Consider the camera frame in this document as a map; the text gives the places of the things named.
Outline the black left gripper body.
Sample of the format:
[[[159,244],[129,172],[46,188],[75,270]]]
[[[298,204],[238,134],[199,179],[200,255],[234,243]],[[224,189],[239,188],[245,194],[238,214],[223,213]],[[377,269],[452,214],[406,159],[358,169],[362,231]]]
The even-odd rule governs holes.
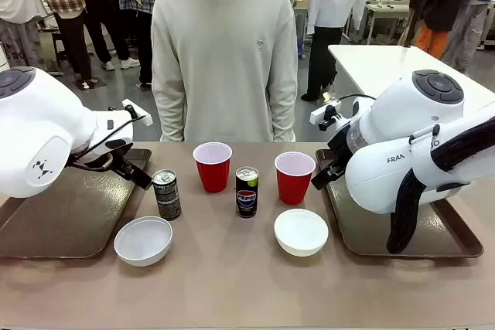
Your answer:
[[[121,166],[125,159],[125,155],[129,148],[117,148],[104,155],[101,155],[91,161],[76,160],[73,162],[73,167],[90,172],[106,172],[115,170]]]

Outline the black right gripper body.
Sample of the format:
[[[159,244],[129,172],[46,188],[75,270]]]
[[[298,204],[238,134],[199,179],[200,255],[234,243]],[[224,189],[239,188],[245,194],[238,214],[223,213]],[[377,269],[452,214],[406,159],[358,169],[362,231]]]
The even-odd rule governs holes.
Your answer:
[[[340,169],[345,169],[351,159],[351,150],[347,144],[347,132],[349,128],[339,129],[329,140],[328,147],[334,154],[333,165]]]

